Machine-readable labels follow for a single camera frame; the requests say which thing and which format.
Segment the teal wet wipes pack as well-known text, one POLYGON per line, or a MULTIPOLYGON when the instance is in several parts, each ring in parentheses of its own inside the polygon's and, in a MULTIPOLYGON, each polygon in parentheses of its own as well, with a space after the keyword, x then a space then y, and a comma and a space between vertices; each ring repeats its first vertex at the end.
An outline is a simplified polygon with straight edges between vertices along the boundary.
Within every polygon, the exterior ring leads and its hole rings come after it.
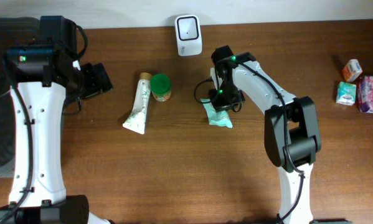
POLYGON ((207 119, 210 125, 212 126, 219 126, 219 127, 227 127, 233 128, 233 124, 230 120, 230 117, 226 111, 219 111, 217 112, 211 103, 209 103, 209 99, 201 98, 201 102, 203 102, 204 109, 207 114, 207 119))

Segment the white floral tube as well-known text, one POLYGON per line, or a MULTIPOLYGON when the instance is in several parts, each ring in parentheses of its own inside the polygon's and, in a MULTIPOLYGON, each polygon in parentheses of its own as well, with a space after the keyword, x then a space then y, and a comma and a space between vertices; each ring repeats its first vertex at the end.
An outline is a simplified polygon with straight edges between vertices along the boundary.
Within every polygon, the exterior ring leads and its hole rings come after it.
POLYGON ((138 134, 145 133, 148 104, 151 96, 151 78, 152 74, 150 73, 140 73, 133 108, 130 115, 123 123, 124 128, 138 134))

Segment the green lid jar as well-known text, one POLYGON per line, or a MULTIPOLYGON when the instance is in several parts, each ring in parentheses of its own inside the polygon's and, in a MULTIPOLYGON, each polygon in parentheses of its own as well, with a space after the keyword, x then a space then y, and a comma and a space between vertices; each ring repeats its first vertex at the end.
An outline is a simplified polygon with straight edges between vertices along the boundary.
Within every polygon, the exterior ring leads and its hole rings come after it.
POLYGON ((154 75, 150 81, 150 86, 155 100, 164 102, 170 99, 172 86, 167 75, 163 73, 154 75))

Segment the small teal gum box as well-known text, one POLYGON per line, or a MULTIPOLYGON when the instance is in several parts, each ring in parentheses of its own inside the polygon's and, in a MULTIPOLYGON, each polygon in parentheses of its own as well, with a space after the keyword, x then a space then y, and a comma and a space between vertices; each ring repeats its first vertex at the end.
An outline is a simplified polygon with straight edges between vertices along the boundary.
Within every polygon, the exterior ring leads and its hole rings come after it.
POLYGON ((340 82, 336 94, 336 103, 352 106, 356 102, 356 85, 340 82))

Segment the orange small tissue pack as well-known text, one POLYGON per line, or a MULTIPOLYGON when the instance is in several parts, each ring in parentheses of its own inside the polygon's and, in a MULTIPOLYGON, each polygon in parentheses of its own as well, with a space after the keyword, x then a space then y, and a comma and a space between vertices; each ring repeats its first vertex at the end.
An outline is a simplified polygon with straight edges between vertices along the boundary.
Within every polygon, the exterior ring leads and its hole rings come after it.
POLYGON ((342 69, 343 78, 349 83, 352 83, 361 73, 362 68, 357 59, 351 59, 342 69))

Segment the red purple tissue pack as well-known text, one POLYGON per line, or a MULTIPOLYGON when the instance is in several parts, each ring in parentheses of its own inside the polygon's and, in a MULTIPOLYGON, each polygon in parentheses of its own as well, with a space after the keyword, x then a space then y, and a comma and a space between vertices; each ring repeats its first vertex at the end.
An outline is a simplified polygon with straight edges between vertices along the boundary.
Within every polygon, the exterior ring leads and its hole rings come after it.
POLYGON ((364 76, 361 78, 357 89, 361 113, 373 113, 373 76, 364 76))

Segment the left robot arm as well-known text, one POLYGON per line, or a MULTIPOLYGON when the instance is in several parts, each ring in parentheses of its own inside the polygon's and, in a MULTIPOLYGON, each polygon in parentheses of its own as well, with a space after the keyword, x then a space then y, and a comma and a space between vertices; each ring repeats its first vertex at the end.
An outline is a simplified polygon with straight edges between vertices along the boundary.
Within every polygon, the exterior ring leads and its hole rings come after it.
POLYGON ((61 122, 69 104, 113 88, 101 63, 80 65, 84 30, 43 16, 39 34, 3 57, 15 115, 14 179, 0 223, 103 223, 84 195, 67 195, 61 169, 61 122))

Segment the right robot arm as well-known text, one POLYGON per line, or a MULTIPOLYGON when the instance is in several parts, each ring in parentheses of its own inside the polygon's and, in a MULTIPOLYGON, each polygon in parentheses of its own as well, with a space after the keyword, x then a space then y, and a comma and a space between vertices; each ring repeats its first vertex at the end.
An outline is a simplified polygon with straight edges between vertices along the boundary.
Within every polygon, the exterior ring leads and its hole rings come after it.
POLYGON ((249 52, 235 55, 228 45, 211 55, 210 91, 216 111, 238 111, 250 98, 263 113, 264 147, 280 177, 281 205, 277 223, 313 223, 309 178, 321 150, 313 100, 288 93, 275 83, 249 52))

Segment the white barcode scanner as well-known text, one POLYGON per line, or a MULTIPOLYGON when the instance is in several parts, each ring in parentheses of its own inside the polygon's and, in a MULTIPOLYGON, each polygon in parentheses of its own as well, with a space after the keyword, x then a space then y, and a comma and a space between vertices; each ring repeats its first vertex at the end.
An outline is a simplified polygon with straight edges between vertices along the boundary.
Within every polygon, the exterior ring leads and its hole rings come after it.
POLYGON ((179 56, 199 55, 202 52, 202 34, 199 18, 195 15, 177 16, 174 21, 179 56))

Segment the grey plastic mesh basket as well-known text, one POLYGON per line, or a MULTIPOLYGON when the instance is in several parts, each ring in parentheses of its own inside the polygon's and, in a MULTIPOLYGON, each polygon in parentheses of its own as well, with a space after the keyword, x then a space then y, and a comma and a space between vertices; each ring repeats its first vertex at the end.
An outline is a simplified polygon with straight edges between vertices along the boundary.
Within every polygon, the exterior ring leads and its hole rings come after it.
POLYGON ((32 17, 0 18, 0 178, 14 176, 15 117, 3 55, 10 47, 26 45, 37 35, 39 20, 32 17))

